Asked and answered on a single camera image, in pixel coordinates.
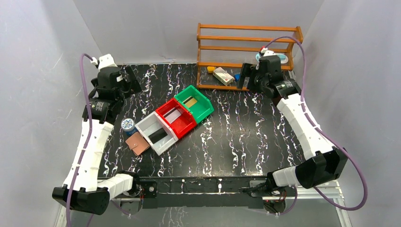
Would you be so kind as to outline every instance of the brown leather wallet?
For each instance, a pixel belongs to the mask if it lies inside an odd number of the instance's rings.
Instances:
[[[126,141],[128,147],[134,152],[135,155],[142,154],[145,150],[147,150],[150,145],[146,140],[140,135],[139,132],[134,133],[130,136]]]

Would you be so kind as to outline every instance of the white box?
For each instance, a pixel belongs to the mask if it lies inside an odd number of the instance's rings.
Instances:
[[[159,156],[178,141],[178,137],[174,134],[173,130],[156,112],[151,112],[142,121],[138,122],[135,127]],[[161,128],[166,131],[167,136],[153,144],[149,136]]]
[[[234,77],[231,76],[228,72],[226,72],[224,69],[221,67],[218,67],[213,71],[213,75],[220,80],[224,85],[229,85],[234,81]]]

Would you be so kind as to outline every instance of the brown object in green bin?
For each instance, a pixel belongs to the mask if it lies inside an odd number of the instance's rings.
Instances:
[[[198,101],[194,98],[194,97],[192,97],[192,96],[190,96],[190,97],[188,97],[187,99],[185,99],[184,101],[183,101],[183,103],[184,103],[184,105],[186,106],[186,107],[188,107],[188,108],[190,108],[191,106],[193,106],[195,103],[197,103]]]
[[[132,136],[130,136],[125,141],[125,143],[137,156],[142,154],[145,150],[147,150],[150,147],[148,142],[146,142],[146,140],[141,136],[139,132],[136,132]]]

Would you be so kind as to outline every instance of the plastic storage bin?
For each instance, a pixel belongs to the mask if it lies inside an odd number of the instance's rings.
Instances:
[[[191,113],[174,98],[159,107],[156,113],[173,129],[178,139],[197,125]]]
[[[190,97],[193,97],[196,103],[187,107],[184,102]],[[192,85],[178,93],[174,98],[192,114],[197,124],[214,111],[210,100]]]
[[[161,155],[178,141],[178,137],[175,135],[170,126],[168,126],[167,123],[156,112],[149,114],[147,117],[142,119],[142,121],[138,122],[135,127],[158,155]],[[155,143],[152,143],[149,136],[161,128],[164,129],[164,131],[167,133],[167,136]]]

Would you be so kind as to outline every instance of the yellow object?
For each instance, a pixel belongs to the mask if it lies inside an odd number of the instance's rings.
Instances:
[[[214,66],[208,66],[208,73],[213,73],[213,71],[216,69]]]

